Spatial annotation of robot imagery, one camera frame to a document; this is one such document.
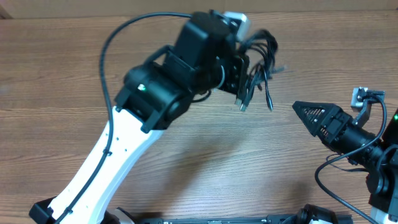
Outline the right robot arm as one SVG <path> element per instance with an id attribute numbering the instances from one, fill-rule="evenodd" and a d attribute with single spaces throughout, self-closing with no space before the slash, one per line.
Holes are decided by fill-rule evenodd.
<path id="1" fill-rule="evenodd" d="M 332 103 L 296 101 L 292 107 L 310 134 L 337 153 L 315 171 L 315 181 L 329 196 L 354 211 L 369 223 L 397 223 L 397 119 L 387 121 L 384 100 L 376 95 L 364 99 L 364 110 L 374 103 L 382 107 L 383 121 L 377 134 L 363 129 L 359 119 L 345 113 Z M 329 190 L 320 180 L 320 172 L 334 162 L 346 158 L 355 171 L 367 172 L 366 185 L 370 193 L 369 215 Z"/>

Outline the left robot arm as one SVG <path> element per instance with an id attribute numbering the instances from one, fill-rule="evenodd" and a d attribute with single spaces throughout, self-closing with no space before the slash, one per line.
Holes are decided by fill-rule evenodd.
<path id="1" fill-rule="evenodd" d="M 108 122 L 72 181 L 56 197 L 35 203 L 36 223 L 133 223 L 128 212 L 107 207 L 141 155 L 192 103 L 214 89 L 232 93 L 244 110 L 248 58 L 237 44 L 250 28 L 243 13 L 187 15 L 174 45 L 165 45 L 124 77 Z"/>

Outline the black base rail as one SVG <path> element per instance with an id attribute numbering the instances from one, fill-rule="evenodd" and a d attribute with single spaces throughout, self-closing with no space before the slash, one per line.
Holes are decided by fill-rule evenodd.
<path id="1" fill-rule="evenodd" d="M 134 217 L 121 208 L 117 208 L 107 223 L 113 224 L 353 224 L 351 215 L 337 215 L 335 212 L 306 204 L 296 214 L 267 215 L 266 217 L 240 218 L 186 218 L 164 219 L 155 216 Z"/>

